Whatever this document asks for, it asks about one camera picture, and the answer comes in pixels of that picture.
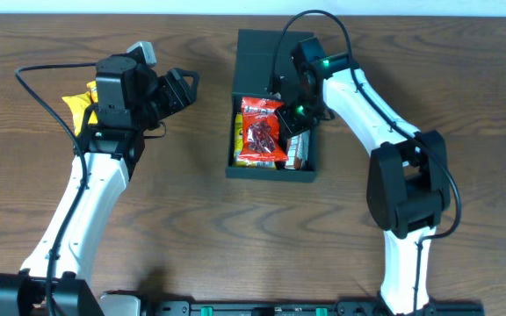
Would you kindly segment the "red Hacks candy bag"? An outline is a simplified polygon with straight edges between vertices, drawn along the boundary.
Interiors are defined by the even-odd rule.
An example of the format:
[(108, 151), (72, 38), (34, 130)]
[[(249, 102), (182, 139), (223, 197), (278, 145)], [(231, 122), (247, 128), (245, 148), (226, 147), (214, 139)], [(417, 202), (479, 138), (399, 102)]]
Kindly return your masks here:
[(284, 162), (287, 154), (278, 144), (280, 124), (276, 110), (284, 103), (266, 98), (242, 98), (242, 151), (250, 162)]

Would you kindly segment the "brown Pocky box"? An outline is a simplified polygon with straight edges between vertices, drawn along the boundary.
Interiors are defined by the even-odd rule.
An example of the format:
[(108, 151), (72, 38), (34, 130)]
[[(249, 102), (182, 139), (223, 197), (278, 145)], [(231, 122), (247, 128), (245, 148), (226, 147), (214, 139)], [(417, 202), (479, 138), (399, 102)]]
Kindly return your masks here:
[(310, 132), (305, 131), (287, 140), (285, 169), (301, 170), (305, 168), (309, 152), (309, 138)]

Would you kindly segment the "large yellow snack bag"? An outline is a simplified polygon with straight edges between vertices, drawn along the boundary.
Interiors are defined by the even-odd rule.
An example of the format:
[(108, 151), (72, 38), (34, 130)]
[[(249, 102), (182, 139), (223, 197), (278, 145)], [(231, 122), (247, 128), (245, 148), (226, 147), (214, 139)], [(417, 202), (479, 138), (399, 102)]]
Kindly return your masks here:
[(260, 162), (260, 161), (245, 161), (239, 157), (243, 149), (243, 138), (242, 138), (242, 114), (237, 113), (235, 115), (235, 129), (234, 129), (234, 167), (242, 168), (255, 168), (255, 169), (276, 169), (275, 162)]

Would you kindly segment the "small orange-yellow snack packet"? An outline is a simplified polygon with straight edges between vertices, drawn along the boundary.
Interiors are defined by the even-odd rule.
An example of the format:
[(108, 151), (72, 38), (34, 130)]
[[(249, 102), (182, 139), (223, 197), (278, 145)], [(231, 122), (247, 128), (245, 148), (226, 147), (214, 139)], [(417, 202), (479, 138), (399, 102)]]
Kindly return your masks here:
[(90, 99), (92, 103), (98, 102), (98, 90), (97, 90), (97, 83), (95, 81), (87, 83), (87, 88), (90, 93)]

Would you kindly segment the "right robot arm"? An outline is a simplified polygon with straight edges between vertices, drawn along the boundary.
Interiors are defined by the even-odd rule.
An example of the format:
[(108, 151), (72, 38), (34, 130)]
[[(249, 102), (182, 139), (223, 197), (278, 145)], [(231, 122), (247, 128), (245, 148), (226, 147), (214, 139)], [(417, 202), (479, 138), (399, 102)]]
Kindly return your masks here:
[(379, 296), (391, 315), (432, 312), (426, 290), (428, 253), (451, 201), (459, 201), (447, 168), (446, 146), (436, 131), (423, 133), (399, 116), (347, 53), (328, 56), (317, 38), (291, 52), (298, 97), (278, 109), (281, 132), (296, 136), (340, 117), (370, 157), (366, 201), (384, 232), (385, 275)]

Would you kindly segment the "yellow snack packet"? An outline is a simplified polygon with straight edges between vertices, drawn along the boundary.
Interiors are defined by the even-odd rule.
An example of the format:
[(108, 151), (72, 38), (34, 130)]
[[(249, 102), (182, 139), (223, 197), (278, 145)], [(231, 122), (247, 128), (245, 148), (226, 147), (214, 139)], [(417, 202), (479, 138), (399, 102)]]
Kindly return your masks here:
[(74, 135), (78, 136), (82, 131), (85, 110), (93, 104), (92, 95), (89, 91), (74, 96), (64, 96), (61, 99), (66, 103), (72, 113)]

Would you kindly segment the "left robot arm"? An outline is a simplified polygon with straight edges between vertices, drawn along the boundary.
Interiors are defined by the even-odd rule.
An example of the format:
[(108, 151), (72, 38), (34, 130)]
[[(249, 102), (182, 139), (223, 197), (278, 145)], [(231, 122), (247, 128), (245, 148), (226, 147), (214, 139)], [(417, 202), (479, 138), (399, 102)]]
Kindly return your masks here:
[(173, 68), (158, 75), (143, 53), (95, 63), (83, 94), (65, 97), (74, 126), (69, 183), (37, 247), (16, 274), (0, 273), (0, 315), (146, 315), (145, 300), (113, 291), (96, 298), (93, 262), (107, 221), (127, 188), (145, 141), (168, 116), (193, 104), (199, 74)]

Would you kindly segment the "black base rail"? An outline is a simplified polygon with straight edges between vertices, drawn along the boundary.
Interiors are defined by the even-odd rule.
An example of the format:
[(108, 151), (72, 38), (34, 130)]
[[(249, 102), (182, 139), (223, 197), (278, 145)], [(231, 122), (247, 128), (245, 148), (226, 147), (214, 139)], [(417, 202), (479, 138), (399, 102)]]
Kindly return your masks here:
[(383, 316), (391, 312), (376, 299), (335, 303), (221, 303), (164, 300), (152, 302), (133, 293), (109, 292), (98, 300), (105, 316)]

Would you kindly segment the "black storage box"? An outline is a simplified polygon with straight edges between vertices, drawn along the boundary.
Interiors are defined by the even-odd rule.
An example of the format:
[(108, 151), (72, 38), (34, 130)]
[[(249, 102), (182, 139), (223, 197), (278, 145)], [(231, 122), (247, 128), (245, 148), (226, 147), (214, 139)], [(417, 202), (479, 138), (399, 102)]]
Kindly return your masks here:
[(315, 180), (319, 159), (318, 128), (310, 132), (308, 157), (304, 169), (258, 169), (234, 165), (235, 115), (241, 110), (243, 97), (269, 98), (266, 91), (271, 74), (274, 48), (281, 32), (241, 29), (238, 32), (232, 108), (228, 136), (227, 178), (311, 183)]

